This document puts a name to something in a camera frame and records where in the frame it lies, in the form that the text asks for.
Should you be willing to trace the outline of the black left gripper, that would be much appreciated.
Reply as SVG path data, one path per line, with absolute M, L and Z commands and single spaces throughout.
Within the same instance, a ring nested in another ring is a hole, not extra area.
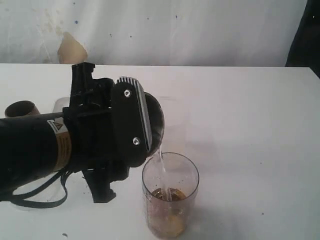
M 116 197 L 110 182 L 123 181 L 129 167 L 119 158 L 112 123 L 110 78 L 93 79 L 95 64 L 71 66 L 69 107 L 63 110 L 72 153 L 67 169 L 82 171 L 94 203 L 108 203 Z

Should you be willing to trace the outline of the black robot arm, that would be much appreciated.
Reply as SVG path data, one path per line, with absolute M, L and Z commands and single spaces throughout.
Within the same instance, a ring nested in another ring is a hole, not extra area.
M 110 184 L 129 167 L 120 159 L 113 131 L 111 78 L 94 79 L 95 65 L 72 66 L 69 105 L 62 112 L 0 121 L 0 199 L 17 206 L 49 209 L 65 199 L 33 201 L 56 180 L 82 172 L 95 203 L 116 197 Z

